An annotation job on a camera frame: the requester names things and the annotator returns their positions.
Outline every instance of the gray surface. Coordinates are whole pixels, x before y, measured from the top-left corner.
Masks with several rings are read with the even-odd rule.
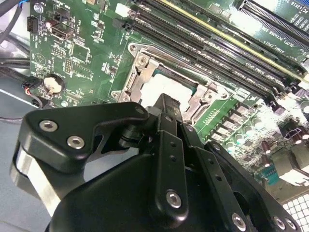
[[[0,93],[0,109],[1,116],[21,117],[33,107]],[[0,122],[0,232],[23,231],[11,225],[42,232],[50,220],[47,210],[39,200],[15,187],[9,176],[19,127]]]

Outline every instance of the dimm slot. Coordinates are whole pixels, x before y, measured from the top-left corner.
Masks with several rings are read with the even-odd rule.
[[[224,20],[222,20],[221,18],[211,14],[210,12],[208,12],[206,9],[204,9],[203,7],[197,5],[196,3],[192,2],[191,0],[179,0],[180,2],[182,2],[183,4],[186,4],[187,6],[191,7],[191,9],[193,9],[194,11],[207,16],[208,18],[214,20],[215,22],[219,22],[220,24],[224,25],[226,28],[228,28],[230,31],[228,31],[229,34],[232,33],[232,36],[237,36],[238,40],[246,42],[249,41],[252,44],[256,44],[257,46],[259,46],[260,48],[263,48],[265,50],[270,50],[271,53],[273,53],[276,57],[278,57],[280,60],[278,61],[283,61],[285,63],[289,63],[292,64],[292,66],[294,67],[298,67],[301,70],[302,67],[299,66],[299,64],[297,64],[293,59],[291,59],[290,57],[286,57],[285,55],[281,54],[280,52],[276,51],[275,49],[268,47],[267,45],[263,44],[262,42],[260,42],[259,40],[245,34],[243,31],[239,30],[238,28],[234,27],[231,24],[226,23]]]
[[[156,3],[158,3],[157,5],[161,6],[161,9],[162,8],[168,8],[168,10],[172,11],[174,15],[180,15],[180,16],[186,18],[187,20],[192,20],[199,27],[205,27],[206,29],[209,29],[212,33],[222,37],[223,39],[228,40],[229,42],[233,43],[234,45],[239,46],[239,48],[242,48],[242,49],[246,50],[247,52],[251,53],[252,55],[254,55],[254,56],[264,60],[269,65],[279,69],[280,71],[284,72],[288,76],[291,76],[291,77],[293,77],[295,79],[298,79],[300,81],[304,81],[306,83],[309,83],[308,81],[306,81],[302,77],[300,77],[298,74],[292,72],[290,69],[287,69],[287,68],[283,67],[282,65],[280,65],[278,62],[273,61],[272,59],[269,59],[269,58],[263,56],[262,54],[258,53],[257,51],[253,50],[252,48],[248,47],[247,45],[244,45],[243,43],[241,43],[240,41],[238,41],[235,38],[231,37],[230,35],[227,35],[227,34],[221,32],[220,30],[218,30],[217,28],[214,28],[213,26],[205,23],[204,21],[202,21],[202,20],[198,19],[197,17],[191,15],[190,13],[188,13],[185,10],[181,9],[180,7],[174,5],[173,3],[171,3],[171,2],[169,2],[167,0],[151,0],[151,1],[150,0],[146,0],[146,1],[147,2],[152,2],[152,3],[156,2]]]
[[[281,30],[279,31],[277,29],[276,33],[281,32],[281,34],[287,34],[289,35],[288,37],[290,40],[296,38],[298,41],[293,39],[294,43],[296,43],[301,48],[308,49],[309,36],[295,25],[291,24],[290,22],[285,22],[284,19],[275,15],[274,13],[264,8],[263,6],[251,2],[250,0],[246,0],[244,2],[243,7],[239,8],[239,10],[241,10],[242,12],[243,9],[246,9],[247,11],[251,12],[256,17],[259,17],[260,22],[262,24],[266,25],[267,22],[268,24],[273,25],[274,27],[279,28]]]
[[[150,14],[150,15],[153,15],[152,13],[150,13],[149,11],[146,11],[144,10],[143,8],[140,8],[142,10],[142,12],[144,12],[145,14]],[[169,20],[173,20],[174,19],[172,17],[170,17],[170,14],[163,14],[164,17],[168,18]],[[228,48],[228,47],[232,47],[233,48],[233,51],[234,52],[238,52],[239,53],[239,56],[243,56],[249,60],[251,60],[252,62],[258,64],[258,65],[262,65],[264,68],[268,69],[268,71],[272,72],[273,75],[276,75],[276,76],[281,76],[281,77],[278,77],[278,79],[280,81],[283,81],[286,76],[280,72],[278,69],[268,65],[266,62],[263,62],[262,60],[260,59],[257,59],[256,57],[254,57],[253,55],[249,54],[248,52],[245,52],[244,50],[242,49],[239,49],[238,47],[228,43],[227,41],[221,39],[220,37],[217,37],[217,36],[212,36],[210,32],[206,31],[205,29],[199,27],[199,28],[195,28],[197,25],[196,24],[191,24],[191,21],[182,21],[182,24],[184,26],[186,26],[186,30],[189,30],[190,32],[200,36],[200,37],[203,37],[203,38],[208,38],[208,39],[212,39],[214,40],[214,43],[216,43],[216,41],[218,41],[219,43],[217,43],[217,45],[219,46],[223,46],[224,48]]]
[[[220,51],[212,48],[208,44],[204,43],[201,39],[198,39],[197,37],[194,37],[190,35],[189,33],[178,29],[171,23],[159,18],[158,16],[150,12],[141,10],[139,11],[138,18],[152,25],[152,27],[159,27],[160,30],[164,30],[165,34],[172,33],[171,36],[173,38],[178,37],[178,40],[185,42],[186,44],[189,44],[191,47],[195,48],[196,50],[200,50],[201,52],[207,51],[209,55],[212,56],[213,59],[216,59],[222,63],[224,62],[227,63],[231,69],[236,69],[238,70],[238,72],[244,69],[243,64],[239,63],[238,60],[232,58],[233,60],[231,61],[231,60],[228,60],[227,57],[218,56],[217,53],[221,53]],[[247,76],[249,75],[251,79],[259,81],[265,86],[269,86],[270,88],[277,87],[279,91],[283,91],[283,86],[281,84],[278,84],[278,82],[274,82],[273,80],[270,80],[267,77],[262,76],[261,73],[252,72],[252,69],[249,69],[248,67],[245,67],[245,68],[247,68],[247,70],[240,71],[243,75],[247,75]]]
[[[258,85],[253,80],[249,81],[248,79],[236,75],[235,73],[229,72],[228,70],[222,68],[222,66],[218,66],[218,64],[213,63],[212,61],[207,60],[204,57],[201,57],[200,55],[196,54],[195,51],[189,50],[188,47],[185,45],[179,43],[178,41],[173,40],[172,38],[162,34],[159,31],[154,30],[153,28],[143,25],[141,23],[136,23],[134,25],[134,29],[141,33],[145,34],[146,36],[149,36],[152,39],[157,39],[159,42],[161,42],[164,45],[169,45],[176,49],[178,53],[185,53],[189,56],[189,60],[191,60],[191,64],[193,63],[196,67],[198,67],[201,63],[202,66],[210,67],[211,70],[214,70],[214,73],[217,73],[218,76],[221,76],[225,80],[230,80],[231,82],[236,82],[238,85],[243,87],[244,89],[252,92],[256,96],[264,99],[270,93],[264,89],[264,87]]]

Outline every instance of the ram slot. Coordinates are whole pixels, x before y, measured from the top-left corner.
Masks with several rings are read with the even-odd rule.
[[[263,70],[262,73],[256,73],[252,69],[244,66],[242,63],[240,63],[237,59],[233,57],[228,57],[226,54],[218,51],[217,49],[209,46],[207,43],[204,43],[203,38],[197,38],[195,36],[192,36],[191,34],[187,33],[186,31],[183,31],[181,29],[178,29],[173,24],[162,20],[158,16],[146,12],[144,10],[139,11],[138,18],[149,25],[151,25],[153,28],[158,28],[159,30],[163,31],[165,34],[170,34],[173,38],[178,38],[179,41],[182,43],[190,45],[192,48],[194,48],[197,52],[200,54],[207,53],[213,60],[217,60],[221,63],[225,63],[229,69],[234,70],[234,72],[238,72],[241,75],[245,75],[250,77],[251,79],[255,80],[258,83],[261,83],[264,86],[267,86],[268,88],[275,87],[277,91],[284,91],[283,86],[281,83],[279,83],[276,80],[268,79],[265,75],[265,73],[268,73],[266,70]]]
[[[141,2],[139,3],[139,5],[142,5],[145,8],[153,8],[156,11],[160,11],[161,14],[165,13],[166,15],[170,15],[171,18],[174,18],[174,20],[177,20],[179,22],[182,22],[182,23],[191,22],[190,24],[192,28],[194,29],[200,28],[202,32],[209,30],[211,34],[215,34],[219,37],[222,37],[222,39],[227,39],[229,42],[233,43],[235,46],[246,50],[252,55],[268,63],[268,65],[271,65],[272,67],[285,73],[288,77],[292,77],[292,78],[307,82],[301,77],[301,75],[306,73],[306,70],[303,69],[299,64],[297,64],[292,59],[282,56],[281,57],[282,60],[285,59],[284,60],[285,62],[282,62],[275,58],[265,57],[262,54],[260,54],[258,51],[256,51],[255,50],[256,48],[252,49],[251,47],[242,44],[240,41],[237,41],[232,36],[226,35],[224,32],[221,32],[220,30],[214,28],[213,26],[208,25],[202,20],[199,20],[195,16],[189,14],[188,12],[182,10],[181,8],[175,6],[173,3],[170,3],[167,0],[137,0],[137,2]]]
[[[271,50],[271,52],[275,55],[275,57],[278,57],[281,61],[285,62],[285,64],[281,63],[281,65],[286,66],[287,64],[291,64],[290,67],[287,67],[287,69],[295,68],[295,70],[302,70],[303,73],[306,72],[301,66],[299,66],[298,63],[296,63],[290,57],[286,57],[285,55],[281,54],[280,52],[276,51],[275,49],[270,48],[267,45],[263,44],[259,40],[245,34],[243,31],[239,30],[237,27],[235,27],[235,26],[233,26],[229,23],[226,23],[221,18],[211,14],[205,8],[197,5],[196,3],[192,2],[191,0],[179,0],[179,1],[182,2],[183,4],[185,4],[186,6],[190,7],[193,11],[196,11],[196,13],[200,13],[202,15],[205,15],[208,18],[214,20],[215,22],[220,23],[221,25],[223,25],[224,27],[226,27],[228,29],[227,33],[231,34],[233,37],[237,38],[239,41],[242,41],[242,42],[248,42],[249,41],[249,43],[256,44],[258,47],[263,48],[267,51]]]
[[[160,42],[164,46],[171,47],[176,50],[177,53],[186,54],[187,57],[185,60],[189,60],[190,64],[195,65],[196,67],[206,66],[206,69],[209,69],[213,74],[219,76],[225,81],[230,81],[232,83],[237,83],[240,87],[252,92],[257,97],[262,99],[271,95],[269,88],[262,86],[261,84],[256,83],[254,80],[248,80],[241,72],[235,74],[228,70],[226,67],[219,66],[217,63],[210,61],[203,56],[197,54],[193,49],[190,49],[188,46],[170,38],[169,36],[153,29],[152,27],[145,25],[143,23],[135,23],[134,30]]]
[[[292,23],[285,21],[263,6],[250,0],[245,0],[243,4],[239,6],[238,10],[247,15],[250,15],[248,12],[252,13],[255,17],[252,15],[251,17],[258,20],[264,26],[271,27],[272,30],[274,30],[279,35],[282,35],[282,37],[285,35],[286,38],[289,38],[290,41],[299,47],[308,49],[309,36],[306,32],[302,31]]]

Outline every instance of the yellow memory slot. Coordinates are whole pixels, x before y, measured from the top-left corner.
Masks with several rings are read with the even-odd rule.
[[[195,16],[191,15],[190,13],[188,13],[187,11],[179,8],[178,6],[175,6],[174,4],[170,3],[167,0],[157,0],[159,2],[162,2],[166,5],[168,5],[169,7],[173,8],[175,11],[178,11],[180,13],[182,13],[183,15],[191,18],[192,20],[196,21],[197,23],[199,23],[200,25],[206,27],[207,29],[209,29],[210,31],[214,32],[217,35],[220,35],[222,38],[226,39],[227,41],[232,42],[233,44],[237,45],[238,47],[246,50],[247,52],[250,52],[251,54],[255,55],[256,57],[259,57],[260,59],[262,59],[263,61],[265,61],[266,63],[276,67],[277,69],[281,70],[282,72],[286,73],[287,75],[296,78],[300,81],[306,82],[307,84],[309,84],[309,81],[299,77],[297,74],[287,70],[286,68],[282,67],[281,65],[277,64],[276,62],[272,61],[269,58],[264,57],[263,55],[261,55],[260,53],[252,50],[251,48],[249,48],[248,46],[244,45],[243,43],[239,42],[238,40],[234,39],[233,37],[219,31],[217,28],[212,27],[211,25],[205,23],[204,21],[196,18]]]

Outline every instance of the chip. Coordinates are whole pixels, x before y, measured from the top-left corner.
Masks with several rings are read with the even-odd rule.
[[[247,140],[244,145],[245,146],[251,146],[253,144],[253,142],[251,140]]]
[[[221,16],[225,19],[229,19],[231,16],[231,13],[227,12],[227,11],[222,11],[221,12]]]
[[[212,12],[214,12],[215,14],[220,14],[221,11],[222,11],[222,9],[219,6],[217,6],[217,5],[213,4],[213,3],[210,5],[209,9]]]
[[[227,134],[228,134],[228,130],[225,129],[225,128],[223,128],[223,127],[219,127],[219,128],[217,129],[217,132],[218,132],[219,134],[223,134],[223,135],[227,135]]]

